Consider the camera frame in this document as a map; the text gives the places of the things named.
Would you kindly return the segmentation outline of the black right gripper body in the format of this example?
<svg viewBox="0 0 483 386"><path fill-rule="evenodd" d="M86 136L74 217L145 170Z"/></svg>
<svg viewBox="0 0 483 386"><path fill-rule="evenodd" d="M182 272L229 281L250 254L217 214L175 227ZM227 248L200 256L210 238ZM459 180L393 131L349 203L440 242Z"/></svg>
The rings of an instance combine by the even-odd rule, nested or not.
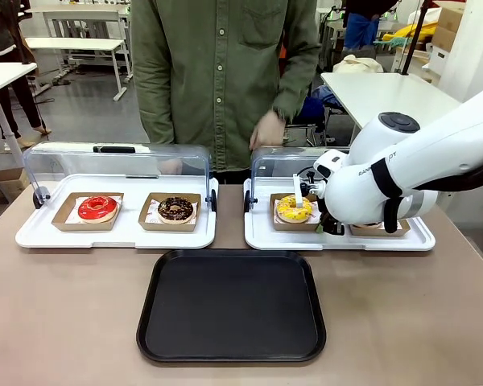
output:
<svg viewBox="0 0 483 386"><path fill-rule="evenodd" d="M324 225L324 233L334 236L343 236L345 234L344 225L329 213L323 200L318 200L317 203L320 210L319 224Z"/></svg>

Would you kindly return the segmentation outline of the person left hand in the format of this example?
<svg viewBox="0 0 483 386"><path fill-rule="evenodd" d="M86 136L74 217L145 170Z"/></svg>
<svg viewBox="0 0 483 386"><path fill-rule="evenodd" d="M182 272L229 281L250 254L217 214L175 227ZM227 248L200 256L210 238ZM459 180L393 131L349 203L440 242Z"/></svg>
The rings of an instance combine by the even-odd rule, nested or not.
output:
<svg viewBox="0 0 483 386"><path fill-rule="evenodd" d="M250 139L250 149L281 146L285 127L286 122L275 111L268 111L254 127Z"/></svg>

